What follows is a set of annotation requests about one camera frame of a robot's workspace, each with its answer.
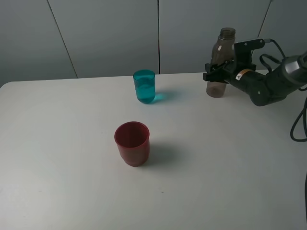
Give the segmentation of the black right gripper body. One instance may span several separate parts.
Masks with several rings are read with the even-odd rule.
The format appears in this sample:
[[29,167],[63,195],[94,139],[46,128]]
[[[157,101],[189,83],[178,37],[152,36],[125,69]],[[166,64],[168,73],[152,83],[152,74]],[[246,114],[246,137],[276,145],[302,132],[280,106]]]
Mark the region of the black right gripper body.
[[245,92],[247,95],[260,96],[266,95],[266,86],[264,84],[264,75],[251,68],[239,68],[234,62],[228,62],[223,67],[227,75],[225,81]]

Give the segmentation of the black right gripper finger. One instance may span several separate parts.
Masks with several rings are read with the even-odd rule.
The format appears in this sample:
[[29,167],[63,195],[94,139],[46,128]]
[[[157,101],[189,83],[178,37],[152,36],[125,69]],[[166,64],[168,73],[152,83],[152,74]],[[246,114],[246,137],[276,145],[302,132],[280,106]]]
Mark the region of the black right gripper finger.
[[221,65],[205,64],[205,72],[203,80],[207,82],[231,83],[231,63],[223,63]]

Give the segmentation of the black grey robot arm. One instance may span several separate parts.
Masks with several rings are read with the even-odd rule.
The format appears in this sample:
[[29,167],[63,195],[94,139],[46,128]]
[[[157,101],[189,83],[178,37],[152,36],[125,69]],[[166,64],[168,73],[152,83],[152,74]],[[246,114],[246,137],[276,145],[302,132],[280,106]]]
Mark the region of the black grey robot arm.
[[267,74],[255,71],[252,63],[228,61],[220,66],[206,67],[203,80],[228,83],[245,92],[256,106],[284,100],[307,84],[307,54],[291,56]]

